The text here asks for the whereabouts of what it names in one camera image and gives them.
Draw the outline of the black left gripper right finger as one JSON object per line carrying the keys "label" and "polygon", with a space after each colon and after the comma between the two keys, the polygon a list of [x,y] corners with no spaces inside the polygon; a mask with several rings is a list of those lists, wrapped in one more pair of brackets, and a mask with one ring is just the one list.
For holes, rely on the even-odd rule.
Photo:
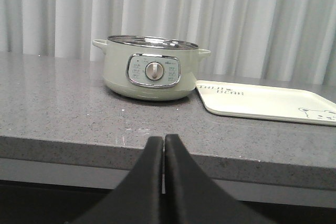
{"label": "black left gripper right finger", "polygon": [[165,192],[172,223],[259,222],[202,171],[177,134],[165,137]]}

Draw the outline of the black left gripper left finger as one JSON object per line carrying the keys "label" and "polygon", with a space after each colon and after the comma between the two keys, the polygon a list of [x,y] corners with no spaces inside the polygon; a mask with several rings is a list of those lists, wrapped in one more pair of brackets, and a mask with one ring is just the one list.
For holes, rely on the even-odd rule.
{"label": "black left gripper left finger", "polygon": [[121,183],[72,223],[161,223],[163,143],[149,137]]}

